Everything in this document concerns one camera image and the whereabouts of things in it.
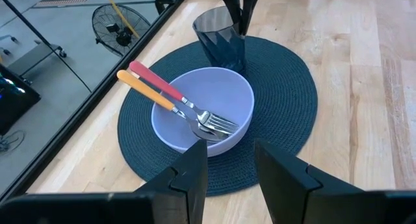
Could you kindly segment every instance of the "wooden table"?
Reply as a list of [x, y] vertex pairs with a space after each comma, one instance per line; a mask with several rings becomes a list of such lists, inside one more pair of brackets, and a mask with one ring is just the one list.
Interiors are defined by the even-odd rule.
[[[186, 0], [137, 60], [197, 40], [192, 22], [221, 0]], [[318, 90], [301, 159], [365, 190], [416, 188], [416, 0], [259, 0], [248, 34], [292, 49]], [[129, 90], [116, 83], [29, 193], [133, 191], [144, 181], [117, 140]], [[270, 223], [259, 186], [206, 199], [204, 223]]]

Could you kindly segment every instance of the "round placemat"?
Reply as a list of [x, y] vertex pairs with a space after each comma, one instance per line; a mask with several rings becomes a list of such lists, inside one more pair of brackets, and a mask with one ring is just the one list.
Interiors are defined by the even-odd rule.
[[[317, 90], [312, 76], [296, 54], [265, 39], [246, 38], [246, 71], [255, 107], [243, 139], [229, 151], [208, 158], [207, 195], [222, 195], [257, 184], [254, 139], [262, 138], [291, 154], [308, 139], [317, 115]], [[171, 82], [193, 69], [209, 67], [199, 42], [179, 48], [150, 69]], [[180, 154], [165, 145], [153, 131], [153, 102], [130, 90], [118, 119], [118, 141], [133, 171], [148, 181]]]

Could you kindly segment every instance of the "orange-handled fork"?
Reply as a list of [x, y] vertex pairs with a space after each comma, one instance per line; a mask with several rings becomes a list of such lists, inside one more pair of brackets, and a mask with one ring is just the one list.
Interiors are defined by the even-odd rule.
[[173, 113], [177, 114], [184, 118], [190, 126], [192, 132], [199, 138], [205, 139], [209, 142], [219, 142], [224, 140], [224, 137], [218, 137], [217, 135], [211, 133], [208, 129], [202, 126], [197, 120], [190, 119], [185, 113], [180, 111], [175, 104], [171, 101], [167, 100], [167, 98], [163, 97], [161, 94], [156, 92], [155, 90], [151, 89], [147, 84], [143, 83], [132, 74], [128, 73], [127, 71], [121, 70], [117, 72], [117, 77], [124, 83], [130, 85], [136, 91], [140, 92], [141, 94], [145, 95], [152, 101], [156, 102], [157, 104], [161, 105], [163, 108], [172, 111]]
[[160, 78], [146, 66], [141, 64], [138, 61], [133, 61], [130, 63], [130, 69], [132, 72], [136, 73], [143, 78], [144, 80], [150, 82], [152, 85], [160, 88], [162, 91], [173, 97], [174, 99], [181, 101], [183, 104], [187, 105], [193, 111], [195, 111], [198, 121], [208, 129], [218, 131], [224, 134], [234, 134], [239, 126], [230, 120], [227, 120], [221, 116], [218, 116], [210, 111], [202, 110], [198, 108], [194, 103], [189, 101], [182, 93], [180, 93], [176, 88], [167, 83], [165, 80]]

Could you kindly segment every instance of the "fan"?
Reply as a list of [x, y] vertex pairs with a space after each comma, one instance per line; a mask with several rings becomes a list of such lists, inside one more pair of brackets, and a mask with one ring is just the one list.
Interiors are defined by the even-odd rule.
[[104, 45], [117, 56], [125, 55], [140, 37], [150, 28], [150, 23], [137, 11], [123, 5], [116, 5], [131, 28], [111, 4], [98, 7], [92, 14], [92, 28], [96, 43]]

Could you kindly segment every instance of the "cup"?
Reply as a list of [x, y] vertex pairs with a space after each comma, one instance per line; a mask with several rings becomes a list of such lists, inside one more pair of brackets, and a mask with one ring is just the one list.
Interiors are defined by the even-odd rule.
[[233, 23], [226, 6], [204, 12], [195, 19], [192, 27], [213, 67], [244, 73], [244, 36], [239, 34], [239, 22]]

